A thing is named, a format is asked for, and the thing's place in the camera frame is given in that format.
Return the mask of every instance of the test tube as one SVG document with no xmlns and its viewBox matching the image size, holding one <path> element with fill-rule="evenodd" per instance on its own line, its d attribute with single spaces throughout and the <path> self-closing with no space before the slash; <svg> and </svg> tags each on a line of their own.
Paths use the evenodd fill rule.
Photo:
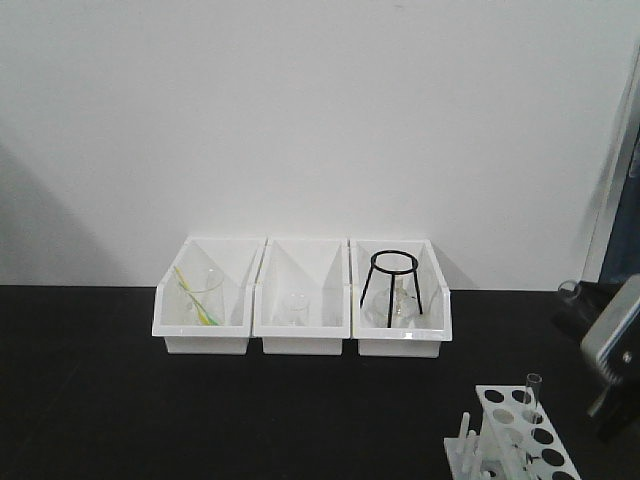
<svg viewBox="0 0 640 480">
<path fill-rule="evenodd" d="M 524 404 L 529 410 L 527 415 L 531 415 L 531 418 L 527 418 L 531 423 L 536 425 L 538 423 L 538 403 L 540 402 L 540 388 L 542 387 L 542 376 L 537 373 L 527 374 L 527 383 L 524 387 Z"/>
<path fill-rule="evenodd" d="M 456 445 L 456 453 L 458 455 L 462 455 L 464 451 L 464 443 L 467 439 L 467 433 L 469 430 L 469 412 L 464 412 L 462 414 L 462 421 L 460 422 L 460 433 L 458 433 L 458 444 Z"/>
<path fill-rule="evenodd" d="M 524 387 L 524 400 L 525 405 L 528 406 L 528 411 L 524 412 L 525 420 L 530 421 L 533 424 L 531 429 L 531 436 L 535 437 L 536 426 L 539 423 L 540 414 L 538 413 L 538 403 L 540 403 L 540 388 L 542 387 L 542 376 L 537 373 L 527 374 L 527 383 Z M 529 478 L 535 480 L 537 475 L 533 473 L 533 457 L 527 452 L 525 453 L 525 470 L 527 471 Z"/>
<path fill-rule="evenodd" d="M 465 445 L 464 456 L 462 457 L 462 473 L 469 473 L 471 462 L 473 462 L 473 452 L 476 448 L 476 432 L 469 430 L 467 444 Z"/>
</svg>

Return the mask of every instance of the wire stand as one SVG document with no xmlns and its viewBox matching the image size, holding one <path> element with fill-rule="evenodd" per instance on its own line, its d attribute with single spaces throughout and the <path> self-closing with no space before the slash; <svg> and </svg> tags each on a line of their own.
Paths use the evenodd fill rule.
<svg viewBox="0 0 640 480">
<path fill-rule="evenodd" d="M 386 268 L 382 268 L 376 263 L 378 257 L 380 255 L 402 255 L 403 257 L 407 257 L 411 260 L 411 268 L 406 270 L 388 270 Z M 391 287 L 389 288 L 389 315 L 387 317 L 387 328 L 391 328 L 391 319 L 393 317 L 393 293 L 395 291 L 396 285 L 396 276 L 398 275 L 409 275 L 413 274 L 413 283 L 416 287 L 416 296 L 418 298 L 418 308 L 420 309 L 420 315 L 422 315 L 422 301 L 420 300 L 420 286 L 418 285 L 418 259 L 411 255 L 410 253 L 403 252 L 401 250 L 381 250 L 379 252 L 374 253 L 371 256 L 371 266 L 369 267 L 369 273 L 367 274 L 367 282 L 364 284 L 364 290 L 362 291 L 362 296 L 360 297 L 360 308 L 362 308 L 362 304 L 364 302 L 364 296 L 367 294 L 367 289 L 369 288 L 369 281 L 371 280 L 371 274 L 373 270 L 377 270 L 386 275 L 391 275 Z"/>
</svg>

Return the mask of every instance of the white wall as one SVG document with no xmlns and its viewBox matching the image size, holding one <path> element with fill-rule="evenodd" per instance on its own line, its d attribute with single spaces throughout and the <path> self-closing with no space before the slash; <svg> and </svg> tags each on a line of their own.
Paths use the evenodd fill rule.
<svg viewBox="0 0 640 480">
<path fill-rule="evenodd" d="M 153 285 L 188 233 L 584 265 L 640 2 L 0 2 L 0 283 Z"/>
</svg>

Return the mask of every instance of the gray device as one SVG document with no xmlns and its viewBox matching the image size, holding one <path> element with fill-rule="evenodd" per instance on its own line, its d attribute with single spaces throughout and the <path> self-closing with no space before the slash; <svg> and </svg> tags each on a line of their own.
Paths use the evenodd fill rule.
<svg viewBox="0 0 640 480">
<path fill-rule="evenodd" d="M 584 357 L 608 385 L 640 380 L 640 274 L 625 282 L 582 339 Z"/>
</svg>

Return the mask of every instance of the white test tube rack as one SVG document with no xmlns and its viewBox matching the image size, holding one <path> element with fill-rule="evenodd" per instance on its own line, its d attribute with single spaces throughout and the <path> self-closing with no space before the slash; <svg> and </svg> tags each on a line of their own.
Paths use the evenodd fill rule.
<svg viewBox="0 0 640 480">
<path fill-rule="evenodd" d="M 542 405 L 532 412 L 522 402 L 523 386 L 478 385 L 476 393 L 480 434 L 464 412 L 458 437 L 444 439 L 453 480 L 581 480 Z"/>
</svg>

